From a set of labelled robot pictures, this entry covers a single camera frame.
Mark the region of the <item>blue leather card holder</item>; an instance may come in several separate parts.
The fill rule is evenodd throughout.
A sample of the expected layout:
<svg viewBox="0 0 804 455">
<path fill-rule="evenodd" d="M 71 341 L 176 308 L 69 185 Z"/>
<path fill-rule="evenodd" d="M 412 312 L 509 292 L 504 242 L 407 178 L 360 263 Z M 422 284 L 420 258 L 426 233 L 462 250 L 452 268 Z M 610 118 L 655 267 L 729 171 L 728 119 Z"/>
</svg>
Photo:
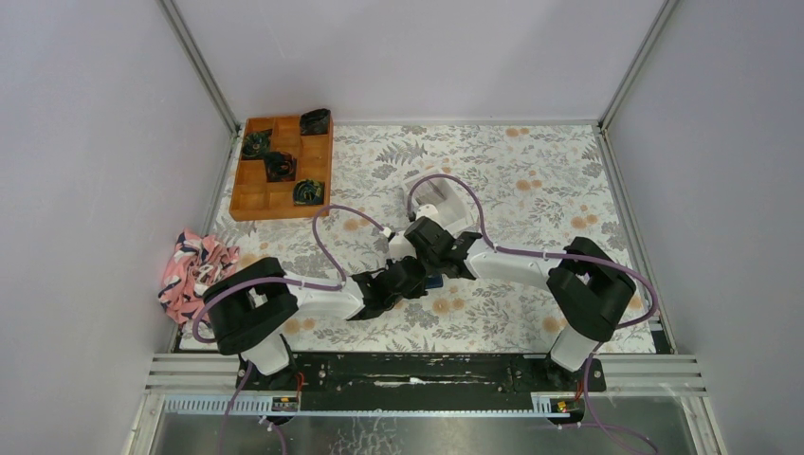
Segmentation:
<svg viewBox="0 0 804 455">
<path fill-rule="evenodd" d="M 428 275 L 424 280 L 424 289 L 438 289 L 444 286 L 444 278 L 442 275 Z"/>
</svg>

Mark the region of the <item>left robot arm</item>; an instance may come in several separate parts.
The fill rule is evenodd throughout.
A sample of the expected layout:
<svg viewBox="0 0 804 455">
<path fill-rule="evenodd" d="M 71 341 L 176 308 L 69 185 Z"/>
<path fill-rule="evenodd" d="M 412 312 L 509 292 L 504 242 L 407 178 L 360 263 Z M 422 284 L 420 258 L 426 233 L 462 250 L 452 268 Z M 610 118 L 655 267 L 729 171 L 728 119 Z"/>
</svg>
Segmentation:
<svg viewBox="0 0 804 455">
<path fill-rule="evenodd" d="M 277 259 L 265 258 L 207 289 L 202 314 L 221 355 L 238 355 L 270 389 L 280 390 L 294 376 L 282 336 L 289 319 L 375 319 L 400 300 L 426 295 L 427 280 L 426 268 L 411 256 L 344 282 L 289 273 Z"/>
</svg>

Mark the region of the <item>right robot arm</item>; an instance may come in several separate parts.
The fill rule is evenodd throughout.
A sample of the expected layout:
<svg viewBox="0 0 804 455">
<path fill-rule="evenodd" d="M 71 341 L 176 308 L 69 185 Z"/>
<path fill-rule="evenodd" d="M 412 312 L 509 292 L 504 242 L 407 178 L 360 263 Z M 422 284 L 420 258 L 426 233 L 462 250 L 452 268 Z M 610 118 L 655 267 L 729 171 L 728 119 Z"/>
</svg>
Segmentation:
<svg viewBox="0 0 804 455">
<path fill-rule="evenodd" d="M 576 237 L 559 253 L 495 245 L 479 232 L 455 237 L 428 217 L 404 231 L 425 268 L 451 279 L 503 280 L 550 293 L 567 319 L 543 366 L 545 381 L 566 391 L 581 377 L 592 352 L 611 340 L 636 293 L 626 268 L 598 245 Z"/>
</svg>

